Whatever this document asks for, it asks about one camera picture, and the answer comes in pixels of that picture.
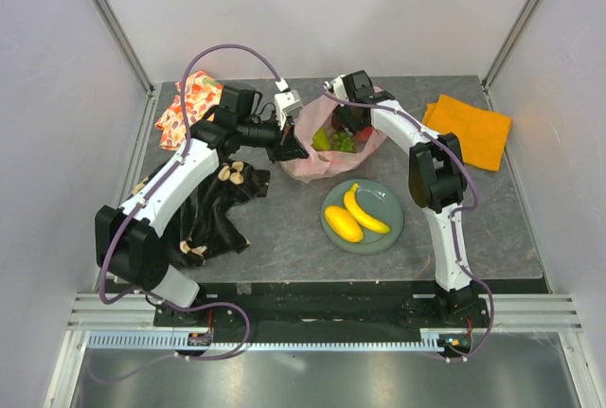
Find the fake peach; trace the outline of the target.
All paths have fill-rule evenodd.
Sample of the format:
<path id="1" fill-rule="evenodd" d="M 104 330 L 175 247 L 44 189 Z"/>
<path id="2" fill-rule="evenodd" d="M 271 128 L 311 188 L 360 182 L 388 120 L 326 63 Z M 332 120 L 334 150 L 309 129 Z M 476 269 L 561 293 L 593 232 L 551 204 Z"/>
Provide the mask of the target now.
<path id="1" fill-rule="evenodd" d="M 360 131 L 358 131 L 354 135 L 354 139 L 359 143 L 365 143 L 371 137 L 373 132 L 374 132 L 374 128 L 372 126 L 367 126 L 363 129 L 361 129 Z"/>

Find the green fake pear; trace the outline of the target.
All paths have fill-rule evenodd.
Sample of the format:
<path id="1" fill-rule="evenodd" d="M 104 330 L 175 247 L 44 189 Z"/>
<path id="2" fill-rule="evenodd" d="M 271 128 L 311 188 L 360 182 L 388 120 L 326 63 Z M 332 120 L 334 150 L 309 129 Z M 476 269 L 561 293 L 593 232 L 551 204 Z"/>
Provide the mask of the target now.
<path id="1" fill-rule="evenodd" d="M 315 151 L 330 151 L 331 143 L 326 129 L 321 127 L 312 137 L 312 148 Z"/>

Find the pink plastic bag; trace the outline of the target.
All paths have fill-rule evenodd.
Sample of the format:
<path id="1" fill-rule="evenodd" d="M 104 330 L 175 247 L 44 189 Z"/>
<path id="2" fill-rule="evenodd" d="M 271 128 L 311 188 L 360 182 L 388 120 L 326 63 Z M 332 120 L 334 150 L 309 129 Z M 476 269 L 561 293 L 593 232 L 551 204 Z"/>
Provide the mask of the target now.
<path id="1" fill-rule="evenodd" d="M 309 154 L 305 159 L 281 162 L 280 165 L 292 178 L 308 184 L 311 181 L 334 177 L 358 168 L 385 141 L 386 135 L 370 128 L 368 139 L 353 140 L 354 152 L 336 151 L 332 144 L 335 128 L 331 124 L 332 112 L 339 105 L 324 96 L 305 105 L 294 120 L 294 134 Z M 330 141 L 329 151 L 317 151 L 312 146 L 313 136 L 324 130 Z"/>

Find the yellow fake banana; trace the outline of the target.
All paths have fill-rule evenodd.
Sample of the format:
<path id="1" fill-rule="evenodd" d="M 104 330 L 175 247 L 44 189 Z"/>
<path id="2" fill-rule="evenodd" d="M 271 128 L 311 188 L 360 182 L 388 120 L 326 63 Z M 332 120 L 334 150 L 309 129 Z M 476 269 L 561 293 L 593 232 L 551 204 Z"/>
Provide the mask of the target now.
<path id="1" fill-rule="evenodd" d="M 354 183 L 344 194 L 343 203 L 345 209 L 351 214 L 353 219 L 362 227 L 378 234 L 388 234 L 391 231 L 390 226 L 365 212 L 359 205 L 356 197 L 359 184 Z"/>

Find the yellow fake mango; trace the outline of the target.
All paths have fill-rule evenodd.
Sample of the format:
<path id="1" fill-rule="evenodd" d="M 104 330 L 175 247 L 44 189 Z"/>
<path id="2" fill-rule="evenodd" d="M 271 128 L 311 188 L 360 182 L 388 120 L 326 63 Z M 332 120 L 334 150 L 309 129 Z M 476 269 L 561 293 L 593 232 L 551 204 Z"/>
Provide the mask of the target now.
<path id="1" fill-rule="evenodd" d="M 324 211 L 328 227 L 346 242 L 358 243 L 364 239 L 364 231 L 353 216 L 343 207 L 330 205 Z"/>

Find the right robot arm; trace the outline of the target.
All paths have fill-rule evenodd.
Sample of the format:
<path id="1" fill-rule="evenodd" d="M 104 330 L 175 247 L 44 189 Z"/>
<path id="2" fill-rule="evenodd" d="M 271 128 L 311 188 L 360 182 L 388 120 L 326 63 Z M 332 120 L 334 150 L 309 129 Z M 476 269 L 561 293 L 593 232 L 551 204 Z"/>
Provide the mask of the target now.
<path id="1" fill-rule="evenodd" d="M 404 111 L 391 93 L 374 88 L 364 70 L 329 80 L 324 88 L 339 104 L 337 114 L 347 129 L 357 133 L 369 125 L 407 155 L 409 192 L 423 210 L 432 238 L 434 315 L 444 326 L 457 325 L 474 300 L 461 219 L 469 173 L 458 138 L 437 133 Z"/>

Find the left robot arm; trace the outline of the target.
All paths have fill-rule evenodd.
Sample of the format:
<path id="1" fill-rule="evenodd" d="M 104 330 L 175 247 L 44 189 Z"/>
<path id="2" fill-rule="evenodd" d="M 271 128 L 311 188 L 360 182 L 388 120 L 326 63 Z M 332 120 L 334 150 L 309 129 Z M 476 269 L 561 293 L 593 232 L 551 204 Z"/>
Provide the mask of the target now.
<path id="1" fill-rule="evenodd" d="M 305 159 L 308 152 L 294 135 L 292 114 L 301 108 L 297 91 L 285 81 L 267 119 L 254 114 L 261 92 L 226 84 L 220 101 L 189 130 L 169 161 L 132 197 L 118 207 L 103 206 L 95 216 L 96 262 L 104 275 L 115 275 L 135 288 L 175 306 L 188 326 L 200 325 L 207 303 L 199 285 L 170 262 L 162 241 L 170 220 L 194 189 L 224 173 L 229 182 L 239 171 L 226 164 L 241 147 L 264 148 L 270 161 Z"/>

